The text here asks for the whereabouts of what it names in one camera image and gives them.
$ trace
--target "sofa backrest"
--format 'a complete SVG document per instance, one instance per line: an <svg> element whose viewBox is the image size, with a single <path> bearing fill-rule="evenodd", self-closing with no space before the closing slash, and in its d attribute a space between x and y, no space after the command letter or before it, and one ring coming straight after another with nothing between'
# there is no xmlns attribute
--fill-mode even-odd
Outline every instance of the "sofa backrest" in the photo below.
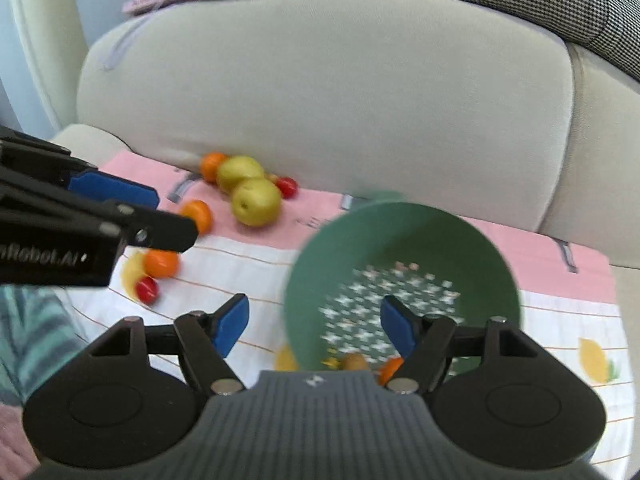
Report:
<svg viewBox="0 0 640 480"><path fill-rule="evenodd" d="M244 153L307 187L399 190L640 265L640 238L620 253L619 233L572 238L557 203L546 217L578 96L545 29L455 0L222 0L136 23L92 47L78 116L142 155Z"/></svg>

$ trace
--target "pink fabric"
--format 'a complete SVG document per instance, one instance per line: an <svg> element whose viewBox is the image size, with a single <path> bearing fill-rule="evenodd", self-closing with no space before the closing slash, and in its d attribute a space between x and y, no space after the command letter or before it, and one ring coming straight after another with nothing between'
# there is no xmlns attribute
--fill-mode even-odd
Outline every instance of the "pink fabric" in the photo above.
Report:
<svg viewBox="0 0 640 480"><path fill-rule="evenodd" d="M20 480L39 466L22 429L22 410L0 404L0 478Z"/></svg>
<svg viewBox="0 0 640 480"><path fill-rule="evenodd" d="M162 199L160 207L172 212L177 212L179 206L166 197L189 174L129 152L119 153L101 169L156 188ZM295 200L285 201L282 218L276 225L256 231L236 222L228 198L213 186L197 182L188 189L185 198L197 198L209 204L216 216L217 235L279 249L299 249L313 235L314 230L306 228L305 222L324 222L341 214L341 195L301 190ZM580 270L574 274L567 271L560 247L549 237L491 222L465 220L495 244L510 265L519 289L574 300L616 303L609 261L598 251L570 244Z"/></svg>

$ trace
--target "pink and white cloth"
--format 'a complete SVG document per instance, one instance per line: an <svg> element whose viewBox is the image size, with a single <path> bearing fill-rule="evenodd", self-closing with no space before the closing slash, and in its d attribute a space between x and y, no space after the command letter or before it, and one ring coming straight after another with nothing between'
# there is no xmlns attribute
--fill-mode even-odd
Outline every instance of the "pink and white cloth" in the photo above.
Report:
<svg viewBox="0 0 640 480"><path fill-rule="evenodd" d="M167 197L189 173L133 153L120 153L101 170L147 184L158 190L160 207L176 211ZM152 308L128 298L120 282L118 262L107 289L69 289L68 299L80 332L93 340L124 316L141 316L146 324L166 324L190 310L212 312L232 294L250 298L250 322L227 361L251 386L261 370L273 369L274 353L286 343L282 302L287 276L304 243L324 222L343 213L342 196L301 190L284 203L276 225L252 230L233 218L228 199L217 189L197 181L184 192L184 200L207 202L215 215L214 233L199 238L182 255L176 278L161 283L162 297ZM522 325L526 333L575 374L590 384L607 409L607 427L592 462L606 476L625 478L635 416L635 389L628 345L615 283L606 257L597 251L569 244L571 272L556 241L542 235L492 224L468 221L481 230L509 263L520 289ZM618 370L618 377L596 384L582 369L579 340L590 339L602 348ZM152 356L152 365L181 376L177 359Z"/></svg>

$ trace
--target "green basket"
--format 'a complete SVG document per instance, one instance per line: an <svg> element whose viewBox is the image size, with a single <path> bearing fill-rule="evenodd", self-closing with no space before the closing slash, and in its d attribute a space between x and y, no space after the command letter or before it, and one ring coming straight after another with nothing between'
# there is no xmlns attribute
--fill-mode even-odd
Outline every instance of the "green basket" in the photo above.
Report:
<svg viewBox="0 0 640 480"><path fill-rule="evenodd" d="M323 369L340 348L366 348L374 368L393 355L376 325L376 300L385 293L404 296L417 314L444 312L470 326L491 316L520 324L509 268L480 231L433 207L370 203L320 229L291 271L284 313L300 369ZM452 374L476 365L459 362Z"/></svg>

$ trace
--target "orange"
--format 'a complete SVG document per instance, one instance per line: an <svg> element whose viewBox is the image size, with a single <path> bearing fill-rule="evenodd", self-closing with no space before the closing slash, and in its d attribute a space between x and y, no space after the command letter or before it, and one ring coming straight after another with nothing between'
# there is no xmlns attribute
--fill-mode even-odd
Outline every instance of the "orange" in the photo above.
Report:
<svg viewBox="0 0 640 480"><path fill-rule="evenodd" d="M220 152L207 153L207 155L203 156L200 160L200 174L204 181L215 184L218 168L227 159L228 156Z"/></svg>
<svg viewBox="0 0 640 480"><path fill-rule="evenodd" d="M170 278L178 273L180 256L171 251L149 249L145 254L145 272L152 278Z"/></svg>
<svg viewBox="0 0 640 480"><path fill-rule="evenodd" d="M398 368L402 366L402 363L404 363L404 359L401 357L390 357L387 359L383 367L380 368L378 384L380 384L380 386L384 386L387 381L393 377L393 374L398 371Z"/></svg>
<svg viewBox="0 0 640 480"><path fill-rule="evenodd" d="M196 222L198 233L203 235L213 227L213 213L202 200L189 200L180 209L182 216L187 216Z"/></svg>

